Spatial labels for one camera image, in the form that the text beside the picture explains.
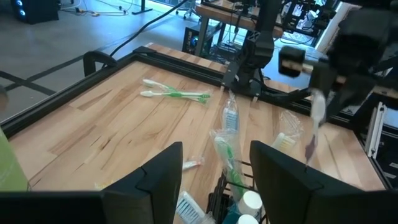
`wooden table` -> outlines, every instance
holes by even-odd
[[[232,9],[232,10],[235,10],[234,7],[236,5],[227,0],[218,0],[218,1],[212,2],[212,4],[221,6],[226,9]],[[218,37],[218,43],[220,43],[224,36],[225,24],[230,24],[230,25],[235,26],[238,21],[238,15],[235,13],[222,11],[220,9],[216,9],[216,8],[213,8],[210,6],[205,6],[202,4],[197,5],[195,10],[196,10],[197,14],[199,16],[201,16],[200,32],[199,32],[199,36],[198,36],[197,48],[195,50],[195,55],[200,56],[201,51],[203,49],[203,45],[205,44],[203,40],[205,39],[205,34],[207,31],[209,19],[214,19],[216,21],[220,21],[223,23],[223,25],[221,27],[220,36]],[[252,14],[255,16],[258,16],[259,8],[254,7],[252,10]],[[277,18],[277,23],[279,23],[279,24],[281,23],[279,16]],[[254,28],[256,27],[256,20],[242,16],[239,20],[238,26],[243,29],[254,30]],[[282,37],[283,32],[284,31],[282,30],[282,28],[277,27],[277,26],[274,27],[274,37],[275,38]]]
[[[159,45],[150,48],[213,70],[226,69]],[[175,98],[145,98],[139,94],[144,89],[143,78],[181,90],[210,91],[213,96],[208,106]],[[273,81],[267,84],[285,91],[292,89]],[[183,173],[181,184],[181,189],[205,210],[208,194],[221,175],[221,162],[209,132],[220,128],[227,97],[227,92],[215,86],[134,62],[21,131],[10,142],[33,190],[93,190],[95,183],[118,180],[173,142],[181,141],[184,159],[205,158],[203,166]],[[272,144],[281,131],[286,131],[279,123],[285,109],[261,101],[253,103],[243,96],[237,96],[237,102],[243,160],[249,161],[252,140]],[[304,145],[312,122],[307,116],[295,115],[307,132],[294,150],[285,153],[304,161]],[[364,190],[383,189],[354,133],[332,124],[322,126],[311,166]]]

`black wire rack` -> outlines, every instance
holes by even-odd
[[[240,163],[242,163],[242,165],[251,167],[251,164],[248,162],[240,161]],[[228,213],[229,207],[231,207],[234,203],[234,200],[231,196],[231,189],[227,188],[229,187],[228,185],[242,187],[244,189],[252,190],[258,193],[258,191],[255,188],[253,176],[245,173],[244,175],[246,178],[251,179],[250,181],[251,184],[249,186],[242,186],[228,181],[226,179],[226,176],[224,175],[224,172],[222,172],[221,177],[218,179],[217,186],[215,187],[214,192],[209,194],[206,213],[209,212],[212,213],[213,218],[216,221],[216,224],[222,224],[223,220],[225,219]],[[267,214],[264,214],[261,217],[259,223],[263,223],[264,221],[266,221],[266,224],[269,223]]]

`concrete floor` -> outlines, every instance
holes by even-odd
[[[108,0],[108,2],[129,7],[129,4],[119,0]],[[81,80],[84,76],[83,62],[80,59],[85,52],[100,50],[109,54],[144,24],[170,9],[157,3],[147,2],[147,6],[153,7],[154,10],[136,16],[131,14],[116,17],[76,16],[60,11],[59,21],[36,25],[21,23],[7,11],[0,11],[0,71],[3,71],[0,72],[0,85],[8,86],[10,99],[7,110],[0,114],[0,121]],[[86,0],[86,4],[87,8],[93,11],[115,10],[95,0]],[[132,10],[138,9],[138,6],[132,7]],[[198,18],[195,16],[183,20],[181,15],[176,16],[172,12],[149,26],[114,57],[120,58],[149,42],[180,50],[185,27],[194,26],[197,22]],[[244,31],[239,31],[239,34],[237,39],[243,39]],[[282,45],[276,42],[274,57],[264,69],[264,75],[297,88],[305,88],[309,76],[301,75],[291,79],[277,72],[277,54]],[[31,82],[29,88],[26,87],[26,81]],[[389,119],[388,123],[395,124],[394,119]]]

